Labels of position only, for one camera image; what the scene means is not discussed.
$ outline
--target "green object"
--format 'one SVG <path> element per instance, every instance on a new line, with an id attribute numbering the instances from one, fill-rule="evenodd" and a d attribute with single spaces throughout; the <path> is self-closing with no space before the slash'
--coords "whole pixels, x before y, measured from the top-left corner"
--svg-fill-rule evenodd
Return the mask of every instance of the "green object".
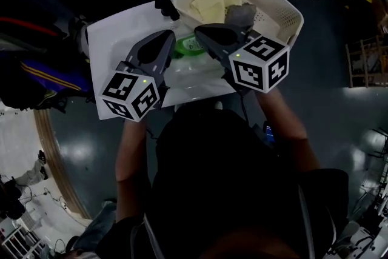
<path id="1" fill-rule="evenodd" d="M 175 44 L 175 51 L 187 56 L 196 56 L 205 52 L 196 40 L 194 34 L 177 40 Z"/>

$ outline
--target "white plastic basket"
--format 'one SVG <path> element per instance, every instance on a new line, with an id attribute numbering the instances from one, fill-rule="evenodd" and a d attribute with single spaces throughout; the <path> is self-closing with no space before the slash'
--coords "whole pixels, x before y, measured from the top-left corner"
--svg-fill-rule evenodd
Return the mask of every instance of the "white plastic basket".
<path id="1" fill-rule="evenodd" d="M 185 24 L 195 28 L 203 24 L 200 15 L 189 11 L 193 0 L 174 0 L 174 5 Z M 302 14 L 287 0 L 243 0 L 256 5 L 253 29 L 263 35 L 277 37 L 290 46 L 296 40 L 302 26 Z"/>

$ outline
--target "black t-shirt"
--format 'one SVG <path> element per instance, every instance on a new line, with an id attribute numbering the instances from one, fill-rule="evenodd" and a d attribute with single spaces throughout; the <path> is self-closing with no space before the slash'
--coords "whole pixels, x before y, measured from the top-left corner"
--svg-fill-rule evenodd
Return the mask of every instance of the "black t-shirt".
<path id="1" fill-rule="evenodd" d="M 198 258 L 240 227 L 268 227 L 308 257 L 303 191 L 316 258 L 346 224 L 347 174 L 321 169 L 295 175 L 238 115 L 181 108 L 159 137 L 156 174 L 145 214 L 113 226 L 102 258 Z"/>

